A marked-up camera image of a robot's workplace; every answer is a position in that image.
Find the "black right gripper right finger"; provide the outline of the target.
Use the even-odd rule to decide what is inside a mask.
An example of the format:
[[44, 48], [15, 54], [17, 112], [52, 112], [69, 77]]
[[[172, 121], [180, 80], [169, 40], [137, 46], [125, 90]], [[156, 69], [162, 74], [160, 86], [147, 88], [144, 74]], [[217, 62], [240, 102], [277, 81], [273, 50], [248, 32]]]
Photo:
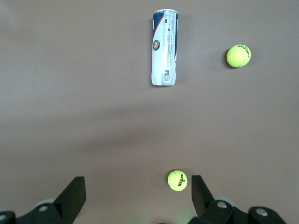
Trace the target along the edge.
[[216, 200], [202, 176], [192, 176], [192, 202], [197, 216], [192, 224], [248, 224], [249, 216], [224, 200]]

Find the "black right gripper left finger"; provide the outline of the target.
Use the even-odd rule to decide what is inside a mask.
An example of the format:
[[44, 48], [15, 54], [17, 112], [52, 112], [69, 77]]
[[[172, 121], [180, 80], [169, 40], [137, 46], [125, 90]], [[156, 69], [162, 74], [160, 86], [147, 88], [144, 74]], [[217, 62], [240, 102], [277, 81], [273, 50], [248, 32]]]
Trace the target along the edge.
[[75, 177], [52, 203], [16, 218], [17, 224], [72, 224], [86, 202], [85, 178]]

